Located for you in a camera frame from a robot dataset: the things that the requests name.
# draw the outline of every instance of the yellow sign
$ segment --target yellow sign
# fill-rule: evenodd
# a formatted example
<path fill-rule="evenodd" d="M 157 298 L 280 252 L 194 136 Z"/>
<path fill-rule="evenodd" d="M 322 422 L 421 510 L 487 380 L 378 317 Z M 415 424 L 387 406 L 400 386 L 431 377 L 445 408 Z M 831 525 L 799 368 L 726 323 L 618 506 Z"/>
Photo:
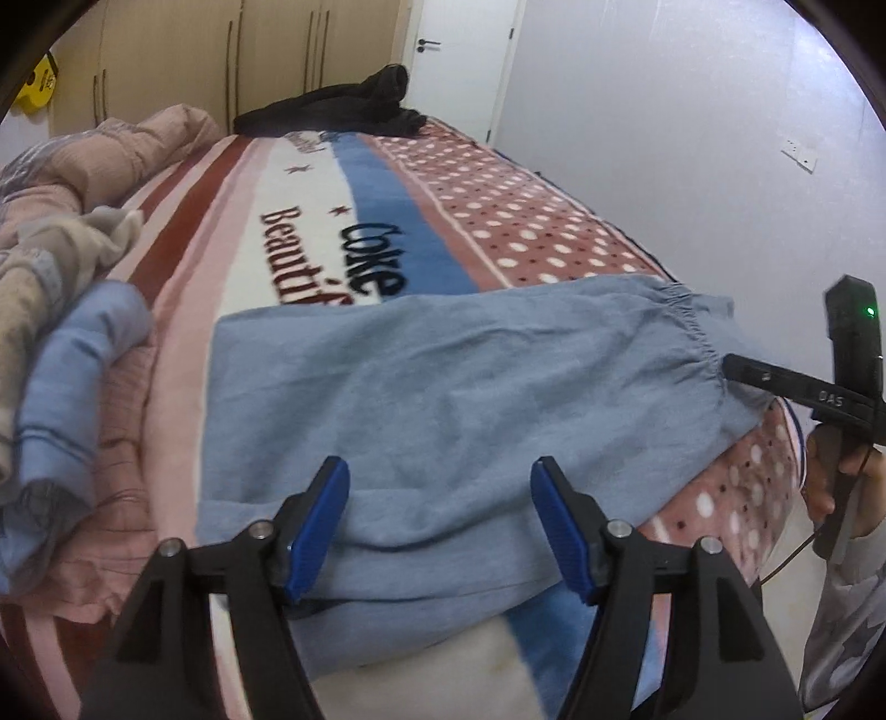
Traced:
<path fill-rule="evenodd" d="M 46 107 L 55 90 L 57 78 L 58 65 L 56 65 L 52 53 L 47 52 L 43 59 L 37 63 L 34 72 L 27 78 L 27 82 L 15 98 L 15 102 L 22 112 L 30 115 L 36 113 L 41 107 Z"/>

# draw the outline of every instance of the blue gripper pad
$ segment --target blue gripper pad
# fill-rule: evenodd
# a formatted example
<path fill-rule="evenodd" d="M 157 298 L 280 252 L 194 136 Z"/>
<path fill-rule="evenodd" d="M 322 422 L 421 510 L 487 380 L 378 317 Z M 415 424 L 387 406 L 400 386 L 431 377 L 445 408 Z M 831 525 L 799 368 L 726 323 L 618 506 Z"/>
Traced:
<path fill-rule="evenodd" d="M 347 463 L 341 458 L 327 458 L 304 493 L 303 501 L 311 505 L 300 532 L 288 547 L 290 574 L 284 591 L 290 602 L 299 602 L 314 587 L 350 490 Z"/>
<path fill-rule="evenodd" d="M 529 486 L 535 512 L 539 514 L 566 587 L 582 602 L 589 603 L 595 594 L 596 583 L 589 570 L 587 542 L 542 459 L 532 464 Z"/>

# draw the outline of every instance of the striped blanket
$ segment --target striped blanket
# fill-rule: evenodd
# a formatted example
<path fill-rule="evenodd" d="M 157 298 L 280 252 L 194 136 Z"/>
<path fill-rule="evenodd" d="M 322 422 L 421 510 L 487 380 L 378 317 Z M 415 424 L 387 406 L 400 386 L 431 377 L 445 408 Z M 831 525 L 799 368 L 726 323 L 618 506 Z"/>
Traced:
<path fill-rule="evenodd" d="M 412 140 L 224 138 L 157 174 L 126 207 L 144 211 L 144 234 L 110 277 L 142 291 L 156 326 L 105 384 L 101 507 L 33 595 L 0 607 L 10 648 L 64 720 L 76 717 L 108 614 L 120 611 L 157 538 L 195 544 L 218 318 L 279 302 L 370 304 L 406 292 L 482 292 L 595 274 L 667 277 L 618 228 L 436 121 Z M 349 253 L 355 233 L 377 239 L 372 253 Z M 386 239 L 400 234 L 420 242 L 396 252 Z M 676 544 L 720 536 L 750 581 L 781 533 L 801 457 L 796 423 L 786 405 L 773 403 L 760 427 L 642 531 Z M 222 607 L 213 608 L 226 706 L 232 718 L 248 717 L 229 625 Z M 660 671 L 666 600 L 657 600 L 654 616 L 648 690 Z M 592 617 L 556 586 L 418 655 L 321 678 L 315 688 L 329 718 L 552 717 Z"/>

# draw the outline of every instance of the person's arm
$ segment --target person's arm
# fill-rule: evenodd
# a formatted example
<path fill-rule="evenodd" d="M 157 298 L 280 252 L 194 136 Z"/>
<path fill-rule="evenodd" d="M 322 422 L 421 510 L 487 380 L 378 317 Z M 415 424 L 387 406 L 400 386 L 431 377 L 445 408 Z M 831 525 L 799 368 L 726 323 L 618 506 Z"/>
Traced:
<path fill-rule="evenodd" d="M 803 490 L 816 523 L 834 511 L 827 477 L 817 458 L 815 433 L 807 443 Z M 840 471 L 859 472 L 867 447 L 840 462 Z M 886 458 L 872 450 L 859 488 L 859 513 L 841 565 L 828 565 L 819 610 L 806 643 L 800 698 L 807 709 L 821 707 L 858 675 L 886 625 Z"/>

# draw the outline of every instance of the white wall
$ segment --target white wall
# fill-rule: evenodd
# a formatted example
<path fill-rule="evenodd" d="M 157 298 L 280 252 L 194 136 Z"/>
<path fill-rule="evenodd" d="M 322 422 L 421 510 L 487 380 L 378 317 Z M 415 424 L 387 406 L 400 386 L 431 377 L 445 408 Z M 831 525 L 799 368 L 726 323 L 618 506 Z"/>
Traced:
<path fill-rule="evenodd" d="M 831 372 L 821 293 L 843 273 L 886 307 L 886 132 L 782 0 L 529 0 L 496 146 L 735 297 L 800 371 Z"/>
<path fill-rule="evenodd" d="M 49 121 L 45 110 L 25 115 L 13 108 L 0 122 L 0 168 L 32 145 L 48 140 Z"/>

